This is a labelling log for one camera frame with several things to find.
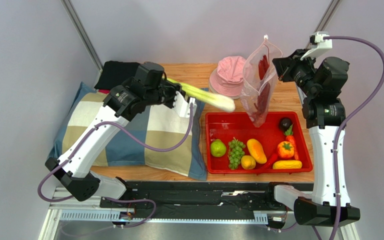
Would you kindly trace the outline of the green toy apple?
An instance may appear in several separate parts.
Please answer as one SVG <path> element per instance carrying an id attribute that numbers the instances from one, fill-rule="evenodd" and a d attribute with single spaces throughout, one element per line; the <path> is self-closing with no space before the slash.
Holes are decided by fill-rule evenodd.
<path id="1" fill-rule="evenodd" d="M 226 152 L 227 152 L 227 147 L 220 139 L 215 139 L 210 144 L 210 154 L 213 157 L 215 158 L 223 157 L 226 154 Z"/>

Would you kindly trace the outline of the red toy lobster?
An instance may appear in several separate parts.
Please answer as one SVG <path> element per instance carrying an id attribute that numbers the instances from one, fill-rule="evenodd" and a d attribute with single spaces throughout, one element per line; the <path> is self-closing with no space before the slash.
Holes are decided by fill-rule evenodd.
<path id="1" fill-rule="evenodd" d="M 263 83 L 263 79 L 269 69 L 269 66 L 270 63 L 267 55 L 265 54 L 258 63 L 258 76 L 261 84 Z M 271 87 L 268 83 L 262 85 L 262 87 L 263 89 L 260 91 L 259 96 L 257 97 L 257 102 L 253 104 L 256 111 L 252 113 L 252 118 L 256 127 L 264 123 L 268 110 L 268 95 L 270 93 Z"/>

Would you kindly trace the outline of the toy celery stalk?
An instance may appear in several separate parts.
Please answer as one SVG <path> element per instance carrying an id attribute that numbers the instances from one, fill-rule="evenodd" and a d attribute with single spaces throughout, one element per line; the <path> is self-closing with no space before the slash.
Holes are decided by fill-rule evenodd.
<path id="1" fill-rule="evenodd" d="M 219 93 L 212 93 L 188 83 L 178 82 L 174 79 L 167 78 L 167 80 L 173 84 L 180 84 L 182 90 L 189 97 L 195 98 L 198 101 L 211 105 L 221 111 L 232 113 L 236 109 L 236 105 L 233 99 Z"/>

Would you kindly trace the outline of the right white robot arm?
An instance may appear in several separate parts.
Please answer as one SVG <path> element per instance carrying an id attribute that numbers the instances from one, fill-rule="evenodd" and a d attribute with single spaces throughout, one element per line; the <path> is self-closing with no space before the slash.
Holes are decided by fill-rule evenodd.
<path id="1" fill-rule="evenodd" d="M 361 218 L 360 209 L 351 205 L 344 177 L 346 111 L 339 95 L 348 80 L 349 63 L 327 57 L 315 67 L 315 59 L 306 53 L 298 49 L 272 63 L 280 81 L 295 83 L 305 94 L 302 113 L 313 147 L 313 190 L 306 194 L 289 184 L 275 183 L 272 199 L 290 208 L 299 225 L 342 227 Z"/>

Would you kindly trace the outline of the clear zip top bag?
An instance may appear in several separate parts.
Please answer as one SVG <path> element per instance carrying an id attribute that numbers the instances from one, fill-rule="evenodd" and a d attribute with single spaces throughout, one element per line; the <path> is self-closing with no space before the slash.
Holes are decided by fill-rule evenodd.
<path id="1" fill-rule="evenodd" d="M 258 64 L 264 55 L 267 55 L 268 57 L 269 68 L 267 70 L 267 73 L 265 74 L 265 77 L 263 78 L 263 83 L 260 83 L 261 80 L 259 78 Z M 251 53 L 245 61 L 243 67 L 243 87 L 239 95 L 239 99 L 243 108 L 245 109 L 245 112 L 247 113 L 249 119 L 251 120 L 254 126 L 254 119 L 252 117 L 253 112 L 256 111 L 254 103 L 257 102 L 257 98 L 260 94 L 260 91 L 264 88 L 262 85 L 269 84 L 270 93 L 267 97 L 268 110 L 265 114 L 266 116 L 264 123 L 266 121 L 269 112 L 270 100 L 278 81 L 277 73 L 272 63 L 272 60 L 274 58 L 280 58 L 282 56 L 282 51 L 269 41 L 269 36 L 266 34 L 264 36 L 262 44 L 253 53 Z"/>

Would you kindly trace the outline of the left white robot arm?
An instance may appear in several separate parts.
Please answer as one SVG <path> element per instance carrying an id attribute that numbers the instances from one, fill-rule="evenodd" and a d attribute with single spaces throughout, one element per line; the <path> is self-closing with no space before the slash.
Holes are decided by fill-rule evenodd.
<path id="1" fill-rule="evenodd" d="M 168 80 L 165 69 L 153 62 L 139 65 L 135 76 L 115 86 L 103 100 L 97 115 L 79 139 L 59 158 L 45 162 L 71 198 L 79 202 L 92 196 L 120 199 L 125 183 L 91 171 L 99 154 L 111 139 L 148 106 L 163 105 L 179 117 L 193 118 L 195 99 L 187 97 L 179 83 Z"/>

